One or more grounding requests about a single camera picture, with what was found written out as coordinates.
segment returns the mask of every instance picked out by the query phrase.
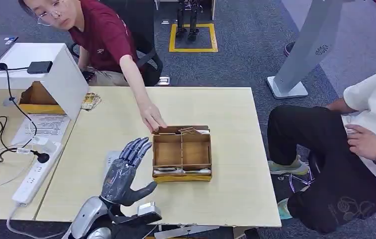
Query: black pants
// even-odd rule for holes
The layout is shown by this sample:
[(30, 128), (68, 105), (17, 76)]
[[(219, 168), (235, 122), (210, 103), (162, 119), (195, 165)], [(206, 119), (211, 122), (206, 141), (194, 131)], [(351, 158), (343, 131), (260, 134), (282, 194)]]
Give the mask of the black pants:
[(306, 227), (330, 233), (376, 212), (376, 177), (349, 151), (339, 114), (322, 107), (279, 106), (270, 113), (268, 141), (270, 158), (277, 164), (291, 165), (297, 144), (325, 160), (315, 182), (287, 203), (290, 214)]

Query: light wood table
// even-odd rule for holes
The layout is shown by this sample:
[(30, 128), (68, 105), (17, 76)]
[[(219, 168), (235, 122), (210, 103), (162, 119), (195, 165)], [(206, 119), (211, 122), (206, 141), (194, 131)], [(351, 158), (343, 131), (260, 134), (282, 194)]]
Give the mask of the light wood table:
[[(13, 95), (18, 95), (21, 92), (22, 91), (13, 91)], [(24, 120), (24, 116), (21, 114), (21, 112), (18, 111), (18, 109), (14, 105), (9, 106), (9, 107), (4, 107), (2, 105), (2, 102), (7, 98), (9, 98), (8, 91), (0, 90), (0, 116), (8, 117), (8, 122), (5, 128), (4, 134), (3, 134), (3, 139), (4, 139), (5, 144), (9, 146), (11, 143), (11, 140), (15, 136), (15, 133), (17, 132), (20, 125), (22, 124)], [(67, 131), (62, 140), (62, 144), (65, 144), (67, 142), (67, 139), (70, 135), (73, 125), (74, 125), (74, 122), (71, 121), (68, 125)], [(15, 153), (6, 153), (4, 155), (4, 158), (5, 158), (5, 161), (3, 163), (0, 163), (0, 183), (3, 183), (13, 178), (24, 167), (27, 167), (30, 164), (31, 160), (33, 159), (33, 156), (23, 155), (23, 154), (18, 155)], [(34, 220), (35, 219), (40, 203), (45, 195), (46, 189), (52, 178), (54, 169), (55, 167), (53, 167), (52, 171), (47, 176), (46, 180), (42, 184), (40, 190), (36, 194), (32, 203), (26, 208), (18, 209), (17, 212), (15, 213), (14, 219), (17, 219), (17, 220)], [(15, 203), (12, 200), (12, 196), (17, 190), (17, 188), (20, 186), (26, 174), (27, 174), (27, 171), (23, 172), (21, 176), (18, 177), (17, 179), (3, 186), (0, 186), (0, 219), (3, 219), (3, 220), (7, 219), (10, 212), (14, 208)]]
[[(162, 211), (158, 224), (280, 227), (275, 193), (250, 88), (148, 88), (168, 125), (208, 125), (211, 130), (211, 182), (159, 184), (147, 198)], [(128, 87), (91, 87), (102, 98), (81, 111), (38, 221), (71, 222), (82, 204), (99, 195), (105, 156), (129, 141), (150, 135)], [(152, 181), (152, 151), (144, 157), (134, 190)]]

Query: gray robotic hand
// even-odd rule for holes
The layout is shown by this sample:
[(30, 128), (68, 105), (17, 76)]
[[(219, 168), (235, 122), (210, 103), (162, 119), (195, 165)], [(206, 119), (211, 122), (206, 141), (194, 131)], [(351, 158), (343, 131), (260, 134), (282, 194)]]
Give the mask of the gray robotic hand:
[[(116, 236), (114, 228), (118, 224), (137, 226), (161, 219), (160, 210), (157, 214), (158, 209), (155, 206), (151, 206), (150, 212), (154, 212), (152, 214), (138, 213), (129, 218), (119, 209), (120, 205), (131, 206), (151, 194), (157, 187), (156, 182), (151, 182), (140, 190), (131, 189), (137, 168), (152, 146), (148, 140), (148, 137), (138, 138), (125, 146), (106, 174), (101, 195), (87, 199), (62, 239), (112, 239)], [(117, 215), (119, 218), (123, 216), (122, 222), (116, 222), (118, 217), (112, 213), (112, 208), (119, 210)]]
[(152, 146), (148, 140), (149, 138), (145, 137), (129, 142), (119, 158), (112, 162), (101, 192), (101, 197), (104, 200), (128, 207), (151, 194), (157, 187), (156, 182), (151, 182), (145, 188), (137, 191), (130, 188), (141, 160)]

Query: robotic thumb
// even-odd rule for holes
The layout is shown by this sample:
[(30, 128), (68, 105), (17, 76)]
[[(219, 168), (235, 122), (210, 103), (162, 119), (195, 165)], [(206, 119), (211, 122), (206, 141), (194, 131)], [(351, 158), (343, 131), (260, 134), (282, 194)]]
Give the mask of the robotic thumb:
[(151, 182), (149, 185), (147, 185), (147, 187), (134, 191), (132, 193), (132, 201), (137, 202), (140, 199), (147, 197), (156, 189), (156, 187), (157, 187), (157, 183)]

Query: red t-shirt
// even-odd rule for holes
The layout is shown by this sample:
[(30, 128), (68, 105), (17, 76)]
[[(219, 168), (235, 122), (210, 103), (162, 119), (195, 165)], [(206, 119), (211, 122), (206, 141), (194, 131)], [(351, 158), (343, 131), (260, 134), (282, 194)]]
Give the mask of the red t-shirt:
[(81, 0), (84, 32), (73, 27), (72, 39), (90, 54), (90, 64), (100, 71), (121, 72), (119, 60), (131, 55), (138, 60), (131, 32), (119, 16), (98, 0)]

